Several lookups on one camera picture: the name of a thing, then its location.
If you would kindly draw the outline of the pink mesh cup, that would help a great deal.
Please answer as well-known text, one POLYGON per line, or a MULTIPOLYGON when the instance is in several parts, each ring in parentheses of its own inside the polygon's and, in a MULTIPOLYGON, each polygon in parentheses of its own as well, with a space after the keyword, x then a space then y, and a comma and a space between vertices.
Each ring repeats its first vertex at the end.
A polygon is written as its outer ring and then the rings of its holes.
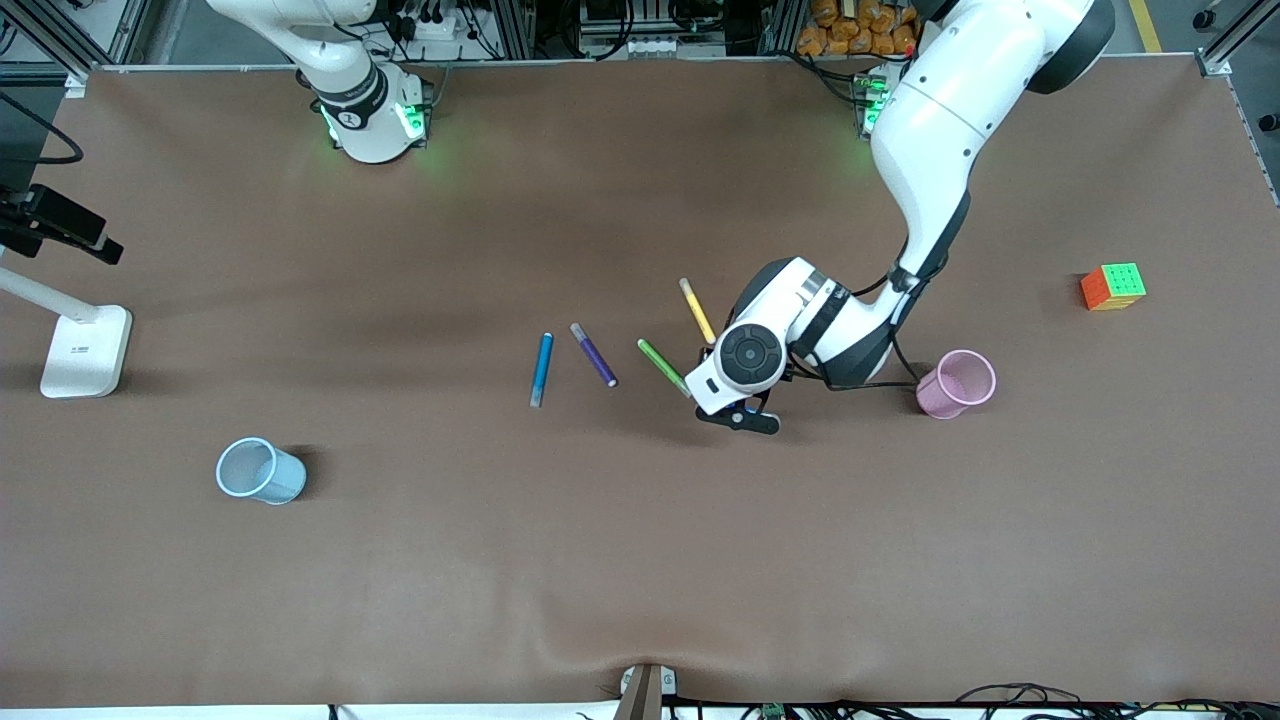
POLYGON ((987 404, 996 388, 995 368, 984 355, 969 348, 955 348, 943 355, 920 379, 915 400, 928 416, 950 420, 987 404))

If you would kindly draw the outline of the colourful puzzle cube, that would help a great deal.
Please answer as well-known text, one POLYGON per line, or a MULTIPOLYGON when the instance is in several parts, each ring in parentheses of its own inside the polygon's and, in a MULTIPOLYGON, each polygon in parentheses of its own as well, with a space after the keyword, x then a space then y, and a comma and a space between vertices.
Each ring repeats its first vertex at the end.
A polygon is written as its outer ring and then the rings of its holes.
POLYGON ((1147 296, 1135 263, 1110 263, 1094 268, 1079 281, 1082 301, 1088 311, 1108 311, 1132 306, 1147 296))

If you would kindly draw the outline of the blue marker pen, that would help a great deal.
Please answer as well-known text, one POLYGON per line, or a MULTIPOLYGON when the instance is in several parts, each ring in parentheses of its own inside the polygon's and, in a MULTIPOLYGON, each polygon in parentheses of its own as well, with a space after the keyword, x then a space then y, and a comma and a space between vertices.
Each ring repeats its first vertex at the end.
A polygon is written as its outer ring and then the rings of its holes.
POLYGON ((550 332, 541 336, 530 388, 530 407, 541 407, 543 405, 554 351, 554 342, 556 337, 550 332))

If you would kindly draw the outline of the light blue mesh cup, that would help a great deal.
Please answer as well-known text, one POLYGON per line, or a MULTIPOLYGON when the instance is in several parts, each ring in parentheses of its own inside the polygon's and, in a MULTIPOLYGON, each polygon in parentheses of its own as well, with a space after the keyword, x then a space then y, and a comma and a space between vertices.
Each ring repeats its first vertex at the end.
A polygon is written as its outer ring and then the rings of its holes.
POLYGON ((271 506, 288 503, 305 488, 302 461, 260 437, 229 445, 215 466, 219 488, 233 498, 248 498, 271 506))

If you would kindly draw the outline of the aluminium frame profile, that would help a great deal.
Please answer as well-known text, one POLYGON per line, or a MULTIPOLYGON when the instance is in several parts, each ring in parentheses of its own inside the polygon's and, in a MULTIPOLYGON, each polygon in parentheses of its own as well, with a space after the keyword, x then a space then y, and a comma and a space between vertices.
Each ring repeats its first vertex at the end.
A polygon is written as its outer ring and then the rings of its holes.
POLYGON ((1226 0, 1208 0, 1193 17, 1197 32, 1217 29, 1206 47, 1196 50, 1196 60, 1202 77, 1230 76, 1230 58, 1249 41, 1268 20, 1280 13, 1280 0, 1244 0, 1244 5, 1225 24, 1216 26, 1219 5, 1226 0))
POLYGON ((0 0, 0 18, 28 44, 81 79, 120 65, 146 35, 148 14, 164 0, 0 0))

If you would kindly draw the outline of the purple marker pen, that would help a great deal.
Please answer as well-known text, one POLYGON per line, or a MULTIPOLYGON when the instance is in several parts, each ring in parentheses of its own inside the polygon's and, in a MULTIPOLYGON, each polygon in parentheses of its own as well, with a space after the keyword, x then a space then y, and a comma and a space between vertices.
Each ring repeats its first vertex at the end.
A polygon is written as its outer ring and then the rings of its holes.
POLYGON ((604 359, 600 350, 595 346, 585 328, 580 323, 575 322, 570 324, 570 332, 604 384, 609 388, 617 387, 620 383, 617 375, 613 373, 611 365, 604 359))

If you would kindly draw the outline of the green marker pen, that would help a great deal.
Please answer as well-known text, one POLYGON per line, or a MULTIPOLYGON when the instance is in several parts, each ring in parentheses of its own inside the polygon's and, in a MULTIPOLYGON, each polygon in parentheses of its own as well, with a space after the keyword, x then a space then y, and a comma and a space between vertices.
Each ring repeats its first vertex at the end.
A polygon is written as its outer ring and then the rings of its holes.
POLYGON ((684 375, 675 368, 675 365, 668 361, 649 341, 644 338, 637 338, 637 348, 645 355, 645 357, 663 374, 663 377, 675 386, 685 398, 691 398, 691 391, 689 389, 684 375))

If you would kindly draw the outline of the yellow marker pen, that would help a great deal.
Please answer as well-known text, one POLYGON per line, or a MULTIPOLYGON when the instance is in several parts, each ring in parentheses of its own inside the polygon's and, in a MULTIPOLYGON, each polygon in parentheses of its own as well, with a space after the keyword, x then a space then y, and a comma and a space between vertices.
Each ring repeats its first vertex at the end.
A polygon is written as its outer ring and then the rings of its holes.
POLYGON ((685 302, 687 304, 689 311, 691 313, 692 319, 695 320, 695 323, 698 325, 698 329, 699 329, 699 332, 701 334, 703 341, 705 342, 707 346, 714 346, 718 334, 717 334, 716 329, 712 327, 712 324, 710 324, 710 322, 709 322, 709 319, 707 316, 707 313, 705 313, 705 310, 704 310, 704 307, 703 307, 699 297, 696 296, 696 293, 694 291, 694 287, 690 283, 689 278, 685 278, 685 277, 680 278, 678 279, 678 287, 680 287, 680 291, 681 291, 681 293, 682 293, 682 296, 685 299, 685 302))

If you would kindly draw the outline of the long white socket strip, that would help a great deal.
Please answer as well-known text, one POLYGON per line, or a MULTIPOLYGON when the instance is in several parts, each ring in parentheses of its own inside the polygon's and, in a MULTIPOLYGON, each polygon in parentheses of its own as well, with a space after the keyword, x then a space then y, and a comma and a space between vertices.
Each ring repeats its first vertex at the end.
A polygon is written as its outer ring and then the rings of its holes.
POLYGON ((717 59, 727 56, 723 42, 703 37, 641 36, 626 45, 627 59, 717 59))

